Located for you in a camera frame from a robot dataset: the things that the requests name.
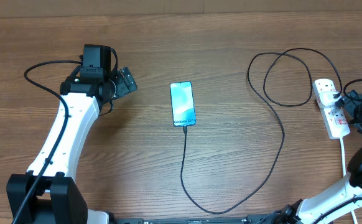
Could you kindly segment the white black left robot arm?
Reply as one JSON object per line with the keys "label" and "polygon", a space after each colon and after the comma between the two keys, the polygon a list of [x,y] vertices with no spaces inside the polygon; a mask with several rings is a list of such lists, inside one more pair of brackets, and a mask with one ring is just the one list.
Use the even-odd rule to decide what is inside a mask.
{"label": "white black left robot arm", "polygon": [[88,208],[76,185],[78,161],[105,104],[137,90],[127,67],[112,64],[115,49],[86,44],[60,91],[55,121],[25,174],[12,174],[6,192],[13,223],[116,223],[111,212]]}

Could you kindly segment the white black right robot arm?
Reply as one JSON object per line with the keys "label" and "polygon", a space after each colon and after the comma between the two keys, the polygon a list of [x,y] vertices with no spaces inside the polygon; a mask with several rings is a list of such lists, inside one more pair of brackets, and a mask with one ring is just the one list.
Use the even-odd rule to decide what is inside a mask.
{"label": "white black right robot arm", "polygon": [[[362,94],[337,93],[329,79],[315,80],[313,90],[330,139],[342,141],[354,126],[362,135]],[[331,223],[362,207],[362,148],[350,161],[342,160],[343,177],[322,193],[282,210],[272,212],[261,223]]]}

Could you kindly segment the blue Galaxy smartphone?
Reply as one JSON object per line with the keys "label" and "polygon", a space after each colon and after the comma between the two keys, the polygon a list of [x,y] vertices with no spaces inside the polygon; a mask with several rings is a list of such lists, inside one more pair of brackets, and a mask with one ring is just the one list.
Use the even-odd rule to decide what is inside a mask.
{"label": "blue Galaxy smartphone", "polygon": [[196,125],[196,113],[191,82],[170,84],[173,124],[179,126]]}

